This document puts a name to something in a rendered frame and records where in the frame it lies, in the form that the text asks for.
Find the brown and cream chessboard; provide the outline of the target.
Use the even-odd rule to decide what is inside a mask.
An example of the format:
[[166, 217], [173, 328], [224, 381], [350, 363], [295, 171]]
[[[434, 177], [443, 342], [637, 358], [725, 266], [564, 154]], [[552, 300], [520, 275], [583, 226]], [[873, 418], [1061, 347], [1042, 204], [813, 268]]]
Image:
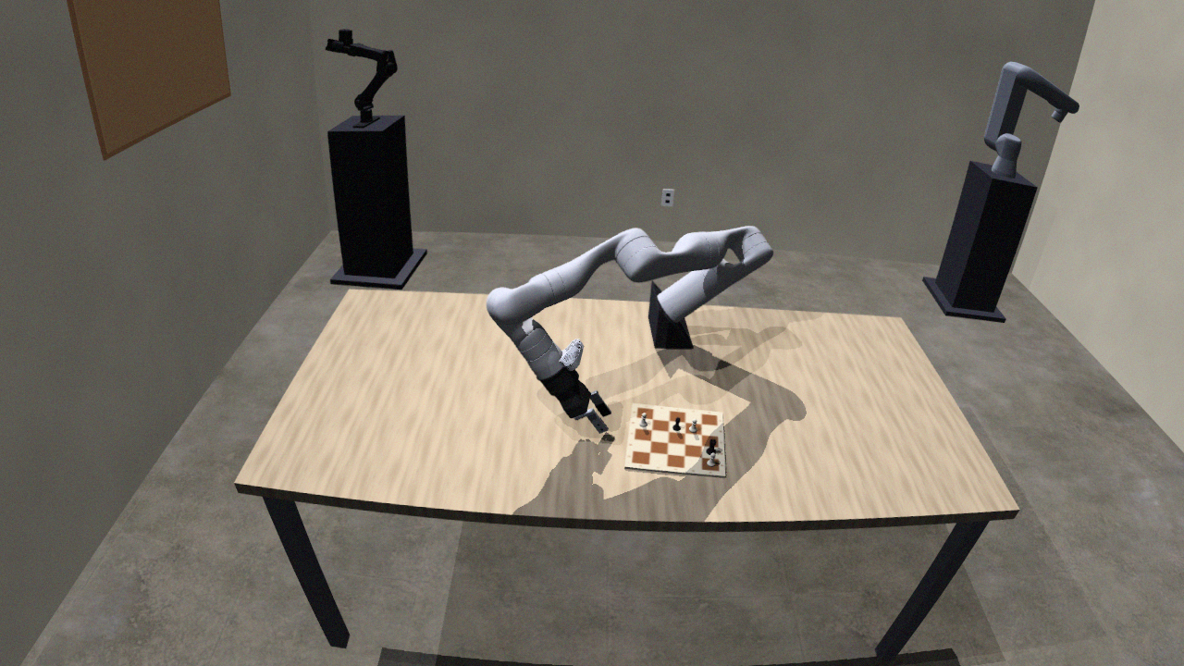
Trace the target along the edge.
[[[639, 425], [642, 414], [646, 414], [646, 425]], [[673, 430], [676, 417], [678, 431]], [[693, 420], [697, 420], [697, 433], [689, 431]], [[707, 465], [710, 455], [706, 452], [712, 438], [716, 438], [713, 467]], [[722, 412], [633, 403], [624, 469], [726, 479]]]

